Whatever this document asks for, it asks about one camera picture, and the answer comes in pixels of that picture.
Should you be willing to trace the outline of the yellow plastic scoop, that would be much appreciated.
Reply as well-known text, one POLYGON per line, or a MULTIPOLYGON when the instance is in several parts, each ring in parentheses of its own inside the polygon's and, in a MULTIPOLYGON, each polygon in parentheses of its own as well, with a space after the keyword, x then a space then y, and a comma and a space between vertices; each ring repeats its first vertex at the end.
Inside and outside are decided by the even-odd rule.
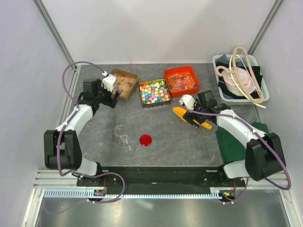
POLYGON ((181 118, 183 121, 191 124, 192 126, 194 126, 195 128, 199 128, 200 126, 210 130, 212 129, 212 125, 207 123, 207 122, 202 122, 202 123, 199 123, 197 120, 195 119, 192 119, 192 120, 187 120, 185 119, 185 115, 187 113, 187 111, 182 108, 182 107, 174 107, 173 108, 173 113, 175 113, 179 118, 181 118))

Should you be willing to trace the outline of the brown tin of popsicle candies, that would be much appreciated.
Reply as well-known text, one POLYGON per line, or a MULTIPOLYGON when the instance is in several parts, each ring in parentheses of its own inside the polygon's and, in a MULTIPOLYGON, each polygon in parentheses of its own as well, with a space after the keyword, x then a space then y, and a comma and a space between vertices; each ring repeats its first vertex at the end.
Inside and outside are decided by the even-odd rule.
POLYGON ((112 75, 117 77, 117 82, 114 85, 113 95, 117 90, 120 91, 119 101, 129 102, 133 93, 139 84, 138 76, 134 73, 124 71, 121 69, 112 69, 110 72, 112 75))

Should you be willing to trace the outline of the clear glass jar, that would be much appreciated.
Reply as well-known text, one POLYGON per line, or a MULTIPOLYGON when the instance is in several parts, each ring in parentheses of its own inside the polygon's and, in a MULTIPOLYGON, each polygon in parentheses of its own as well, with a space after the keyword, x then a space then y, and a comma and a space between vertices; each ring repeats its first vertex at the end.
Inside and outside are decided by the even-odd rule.
POLYGON ((131 145, 128 137, 127 128, 122 124, 118 124, 114 128, 114 134, 119 145, 121 145, 125 151, 130 152, 131 145))

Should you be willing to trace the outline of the red jar lid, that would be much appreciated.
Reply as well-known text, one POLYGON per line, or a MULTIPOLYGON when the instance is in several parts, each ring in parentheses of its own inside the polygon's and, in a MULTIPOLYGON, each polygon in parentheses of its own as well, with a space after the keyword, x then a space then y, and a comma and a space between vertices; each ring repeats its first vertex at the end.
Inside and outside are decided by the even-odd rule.
POLYGON ((142 146, 149 146, 152 143, 152 138, 149 134, 144 134, 139 138, 139 142, 142 146))

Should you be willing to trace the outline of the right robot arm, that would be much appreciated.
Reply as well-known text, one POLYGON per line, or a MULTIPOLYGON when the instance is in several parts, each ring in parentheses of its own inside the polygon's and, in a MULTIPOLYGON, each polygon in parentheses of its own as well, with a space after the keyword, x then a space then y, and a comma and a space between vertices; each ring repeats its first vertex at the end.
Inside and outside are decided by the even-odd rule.
POLYGON ((182 118, 195 128, 205 121, 211 121, 228 131, 246 149, 243 160, 222 166, 222 171, 217 174, 220 185, 228 186, 238 177, 260 181, 286 168, 279 136, 258 130, 240 118, 227 104, 218 104, 212 91, 201 92, 196 98, 183 95, 179 103, 186 111, 182 118))

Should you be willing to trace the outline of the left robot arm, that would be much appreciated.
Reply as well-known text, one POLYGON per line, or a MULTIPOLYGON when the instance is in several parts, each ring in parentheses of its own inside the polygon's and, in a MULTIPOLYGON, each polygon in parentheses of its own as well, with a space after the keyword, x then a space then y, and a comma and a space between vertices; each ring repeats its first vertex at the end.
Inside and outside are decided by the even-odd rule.
POLYGON ((99 106, 115 108, 120 92, 114 90, 117 78, 110 74, 104 79, 83 81, 83 91, 68 118, 54 130, 44 133, 45 166, 58 170, 61 176, 74 173, 87 177, 93 186, 104 181, 100 164, 83 157, 78 135, 86 123, 96 114, 99 106))

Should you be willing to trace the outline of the orange box of candies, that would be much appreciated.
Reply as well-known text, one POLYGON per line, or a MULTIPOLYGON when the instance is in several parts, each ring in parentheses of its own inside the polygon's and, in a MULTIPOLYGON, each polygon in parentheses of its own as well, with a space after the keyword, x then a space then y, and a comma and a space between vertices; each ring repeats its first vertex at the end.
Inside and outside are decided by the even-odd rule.
POLYGON ((181 66, 164 71, 164 78, 172 98, 196 94, 200 89, 197 76, 191 66, 181 66))

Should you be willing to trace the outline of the tin of colourful star candies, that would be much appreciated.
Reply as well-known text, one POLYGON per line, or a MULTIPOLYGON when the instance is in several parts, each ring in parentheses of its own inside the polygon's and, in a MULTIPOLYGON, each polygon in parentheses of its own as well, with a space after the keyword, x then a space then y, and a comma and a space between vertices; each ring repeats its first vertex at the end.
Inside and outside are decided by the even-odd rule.
POLYGON ((171 96, 165 79, 142 81, 139 93, 143 109, 170 105, 171 96))

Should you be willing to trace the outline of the green cloth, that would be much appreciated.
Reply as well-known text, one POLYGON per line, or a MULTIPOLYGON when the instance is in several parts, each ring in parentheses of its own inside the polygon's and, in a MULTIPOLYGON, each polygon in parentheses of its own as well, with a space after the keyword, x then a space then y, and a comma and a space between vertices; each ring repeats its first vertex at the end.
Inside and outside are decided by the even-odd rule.
MULTIPOLYGON (((240 128, 248 130, 246 126, 238 122, 240 128)), ((269 134, 268 126, 264 123, 253 122, 250 126, 256 128, 256 130, 263 131, 265 134, 269 134)), ((241 144, 228 130, 219 126, 216 133, 217 143, 220 150, 221 158, 224 164, 228 164, 233 161, 245 160, 246 147, 241 144)))

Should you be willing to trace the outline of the white laundry basket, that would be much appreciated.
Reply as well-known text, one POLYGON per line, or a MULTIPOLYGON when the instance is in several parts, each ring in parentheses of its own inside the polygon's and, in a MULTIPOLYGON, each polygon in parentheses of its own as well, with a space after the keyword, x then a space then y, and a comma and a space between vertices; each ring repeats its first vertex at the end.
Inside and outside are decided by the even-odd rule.
POLYGON ((220 98, 230 105, 256 105, 264 107, 270 95, 260 66, 253 55, 225 54, 213 57, 215 78, 218 84, 220 98), (222 57, 226 59, 223 66, 222 57))

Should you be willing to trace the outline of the beige clothes hanger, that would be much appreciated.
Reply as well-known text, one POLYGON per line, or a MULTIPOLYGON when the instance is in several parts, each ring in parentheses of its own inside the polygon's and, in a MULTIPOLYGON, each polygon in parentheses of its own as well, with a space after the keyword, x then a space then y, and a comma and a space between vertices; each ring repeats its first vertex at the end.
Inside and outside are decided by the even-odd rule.
POLYGON ((253 72, 247 50, 244 47, 235 47, 230 57, 228 67, 217 66, 215 72, 219 77, 223 78, 230 92, 245 97, 245 99, 258 107, 266 108, 262 105, 265 98, 253 72), (241 59, 238 55, 238 50, 242 51, 245 55, 246 60, 241 60, 244 69, 236 66, 236 60, 241 59))

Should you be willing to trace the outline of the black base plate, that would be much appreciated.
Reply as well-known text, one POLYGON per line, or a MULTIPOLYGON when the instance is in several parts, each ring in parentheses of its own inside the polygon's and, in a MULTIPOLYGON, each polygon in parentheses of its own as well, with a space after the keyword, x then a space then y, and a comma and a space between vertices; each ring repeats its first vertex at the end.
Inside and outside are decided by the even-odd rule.
POLYGON ((212 187, 240 188, 241 178, 228 179, 214 166, 107 166, 100 178, 78 178, 77 186, 101 187, 107 191, 124 192, 209 192, 212 187))

